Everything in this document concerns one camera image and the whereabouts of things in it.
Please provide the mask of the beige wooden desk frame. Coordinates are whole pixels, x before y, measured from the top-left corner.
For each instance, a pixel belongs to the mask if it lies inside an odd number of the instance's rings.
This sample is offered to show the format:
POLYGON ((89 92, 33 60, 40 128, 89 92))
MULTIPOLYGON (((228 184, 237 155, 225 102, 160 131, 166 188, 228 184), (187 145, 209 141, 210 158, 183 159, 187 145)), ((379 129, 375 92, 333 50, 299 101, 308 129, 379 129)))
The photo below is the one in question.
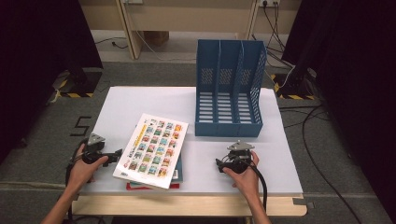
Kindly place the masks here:
POLYGON ((279 7, 259 7, 260 0, 78 0, 92 30, 123 31, 130 57, 138 59, 143 31, 231 33, 238 39, 290 30, 302 0, 280 0, 279 7))

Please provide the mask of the black curtain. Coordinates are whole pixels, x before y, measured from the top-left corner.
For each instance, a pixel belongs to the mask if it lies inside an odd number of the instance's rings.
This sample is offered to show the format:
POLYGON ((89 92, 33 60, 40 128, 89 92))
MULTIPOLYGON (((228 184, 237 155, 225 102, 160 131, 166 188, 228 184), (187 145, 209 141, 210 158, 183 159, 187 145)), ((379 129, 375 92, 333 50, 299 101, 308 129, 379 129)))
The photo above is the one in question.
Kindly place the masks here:
POLYGON ((349 152, 396 223, 396 0, 301 0, 283 58, 316 72, 349 152))
POLYGON ((0 163, 28 133, 67 70, 101 67, 78 0, 0 0, 0 163))

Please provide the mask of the light wooden table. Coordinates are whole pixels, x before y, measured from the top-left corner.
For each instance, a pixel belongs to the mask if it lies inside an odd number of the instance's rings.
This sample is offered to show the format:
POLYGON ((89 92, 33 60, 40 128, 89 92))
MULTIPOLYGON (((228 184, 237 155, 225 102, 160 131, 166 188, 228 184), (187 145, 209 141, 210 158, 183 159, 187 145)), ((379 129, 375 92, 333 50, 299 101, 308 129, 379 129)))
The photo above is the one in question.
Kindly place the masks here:
MULTIPOLYGON (((268 188, 267 213, 272 217, 302 217, 303 190, 290 153, 273 91, 260 96, 263 126, 258 137, 249 139, 260 158, 259 169, 268 188)), ((141 115, 181 120, 193 125, 193 87, 112 87, 93 128, 106 139, 105 149, 126 147, 141 115)), ((127 190, 125 181, 113 177, 115 167, 99 169, 73 203, 76 215, 247 217, 248 205, 233 188, 230 177, 219 172, 215 159, 227 153, 233 138, 188 134, 181 151, 183 182, 179 189, 127 190)))

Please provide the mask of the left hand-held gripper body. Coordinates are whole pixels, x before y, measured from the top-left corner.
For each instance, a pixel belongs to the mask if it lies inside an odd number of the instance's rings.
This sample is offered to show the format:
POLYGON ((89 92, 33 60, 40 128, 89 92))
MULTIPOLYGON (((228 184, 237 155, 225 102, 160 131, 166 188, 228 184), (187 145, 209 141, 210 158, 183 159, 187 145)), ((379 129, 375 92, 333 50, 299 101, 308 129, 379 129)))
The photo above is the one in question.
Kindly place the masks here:
POLYGON ((82 150, 82 160, 87 164, 92 164, 104 157, 102 149, 106 139, 96 133, 91 133, 84 141, 85 147, 82 150))

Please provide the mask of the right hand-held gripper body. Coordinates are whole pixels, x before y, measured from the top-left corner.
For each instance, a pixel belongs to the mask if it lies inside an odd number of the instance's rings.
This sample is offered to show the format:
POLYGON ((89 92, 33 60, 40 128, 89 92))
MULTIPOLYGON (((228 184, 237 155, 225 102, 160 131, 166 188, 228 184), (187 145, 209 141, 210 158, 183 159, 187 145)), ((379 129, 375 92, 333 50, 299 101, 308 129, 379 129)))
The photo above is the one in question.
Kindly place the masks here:
POLYGON ((230 145, 227 147, 229 153, 224 157, 224 160, 228 160, 230 164, 225 166, 230 167, 237 174, 245 172, 252 162, 251 150, 253 148, 253 145, 241 141, 230 145))

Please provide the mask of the teal night-scene book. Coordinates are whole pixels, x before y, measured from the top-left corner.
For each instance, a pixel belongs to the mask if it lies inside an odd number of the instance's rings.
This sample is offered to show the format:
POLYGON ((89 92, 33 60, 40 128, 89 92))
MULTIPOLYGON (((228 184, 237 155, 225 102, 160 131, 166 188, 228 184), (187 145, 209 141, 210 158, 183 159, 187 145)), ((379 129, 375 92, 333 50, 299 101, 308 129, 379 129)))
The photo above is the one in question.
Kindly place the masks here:
POLYGON ((142 127, 124 165, 133 175, 133 183, 169 189, 183 182, 181 146, 187 126, 153 120, 142 127))

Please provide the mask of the black stand base striped tape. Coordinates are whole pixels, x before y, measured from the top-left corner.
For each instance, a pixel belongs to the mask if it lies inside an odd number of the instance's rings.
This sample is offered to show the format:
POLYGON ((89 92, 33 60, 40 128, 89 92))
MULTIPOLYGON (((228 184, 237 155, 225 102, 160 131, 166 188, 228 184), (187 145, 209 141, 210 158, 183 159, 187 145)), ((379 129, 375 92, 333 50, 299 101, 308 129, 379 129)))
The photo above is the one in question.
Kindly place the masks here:
POLYGON ((272 74, 274 91, 278 98, 314 100, 315 94, 304 75, 295 75, 293 68, 287 74, 272 74))
POLYGON ((63 71, 54 82, 55 96, 91 98, 101 76, 101 71, 93 69, 84 70, 82 77, 74 76, 69 71, 63 71))

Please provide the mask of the grey tape piece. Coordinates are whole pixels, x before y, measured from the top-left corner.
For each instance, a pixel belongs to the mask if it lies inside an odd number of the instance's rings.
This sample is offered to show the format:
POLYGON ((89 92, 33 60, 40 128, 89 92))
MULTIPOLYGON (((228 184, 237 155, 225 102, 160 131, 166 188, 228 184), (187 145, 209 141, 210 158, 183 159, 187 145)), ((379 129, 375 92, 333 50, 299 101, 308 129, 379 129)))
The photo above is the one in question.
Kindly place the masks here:
POLYGON ((292 201, 294 205, 305 205, 308 209, 315 208, 315 204, 307 201, 305 198, 292 198, 292 201))

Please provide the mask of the blue file rack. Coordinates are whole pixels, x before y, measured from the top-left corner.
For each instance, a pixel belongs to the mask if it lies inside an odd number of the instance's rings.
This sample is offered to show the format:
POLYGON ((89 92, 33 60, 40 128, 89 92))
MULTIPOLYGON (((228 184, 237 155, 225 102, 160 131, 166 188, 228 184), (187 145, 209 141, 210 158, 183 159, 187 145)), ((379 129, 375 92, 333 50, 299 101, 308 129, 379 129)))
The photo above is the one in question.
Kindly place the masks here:
POLYGON ((267 51, 256 40, 200 39, 196 55, 195 134, 256 137, 267 51))

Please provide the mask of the person's right hand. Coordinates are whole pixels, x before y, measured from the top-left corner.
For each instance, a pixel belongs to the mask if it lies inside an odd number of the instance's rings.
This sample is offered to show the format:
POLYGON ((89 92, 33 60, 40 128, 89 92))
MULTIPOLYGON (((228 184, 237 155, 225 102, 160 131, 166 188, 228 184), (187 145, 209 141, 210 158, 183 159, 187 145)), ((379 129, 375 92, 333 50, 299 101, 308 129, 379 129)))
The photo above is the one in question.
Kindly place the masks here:
POLYGON ((233 187, 238 188, 245 198, 249 194, 255 194, 260 197, 259 178, 251 167, 247 168, 246 171, 241 174, 231 171, 226 175, 228 175, 233 180, 233 187))

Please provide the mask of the red book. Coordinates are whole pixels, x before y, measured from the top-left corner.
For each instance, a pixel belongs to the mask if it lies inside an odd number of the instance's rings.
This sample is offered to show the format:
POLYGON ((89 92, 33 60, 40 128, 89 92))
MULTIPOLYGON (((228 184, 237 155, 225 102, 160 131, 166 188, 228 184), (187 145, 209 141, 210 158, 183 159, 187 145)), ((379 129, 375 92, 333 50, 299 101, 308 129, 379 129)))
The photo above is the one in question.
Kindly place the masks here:
MULTIPOLYGON (((169 189, 179 189, 180 184, 179 183, 171 183, 169 186, 169 189)), ((139 183, 133 183, 130 182, 126 185, 127 190, 138 190, 138 189, 158 189, 158 190, 163 190, 163 188, 155 187, 155 186, 146 186, 143 184, 139 183)))

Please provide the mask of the person's left hand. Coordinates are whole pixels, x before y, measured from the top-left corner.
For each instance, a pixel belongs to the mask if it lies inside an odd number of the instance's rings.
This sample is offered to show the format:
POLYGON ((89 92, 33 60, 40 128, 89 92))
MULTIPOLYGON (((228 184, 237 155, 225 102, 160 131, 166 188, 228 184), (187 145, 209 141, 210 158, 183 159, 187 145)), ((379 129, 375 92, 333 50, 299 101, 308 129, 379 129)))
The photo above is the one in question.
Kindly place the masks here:
POLYGON ((82 159, 74 159, 74 166, 71 169, 65 194, 75 195, 89 182, 95 171, 108 160, 108 156, 101 157, 94 163, 88 164, 82 159))

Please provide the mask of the white book with picture grid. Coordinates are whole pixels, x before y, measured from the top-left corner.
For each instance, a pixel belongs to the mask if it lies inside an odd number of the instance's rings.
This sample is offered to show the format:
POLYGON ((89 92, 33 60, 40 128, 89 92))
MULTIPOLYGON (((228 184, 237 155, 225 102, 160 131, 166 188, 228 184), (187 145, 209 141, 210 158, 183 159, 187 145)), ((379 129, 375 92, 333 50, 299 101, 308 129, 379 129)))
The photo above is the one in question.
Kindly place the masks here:
POLYGON ((113 176, 157 189, 169 189, 189 124, 143 114, 113 176))

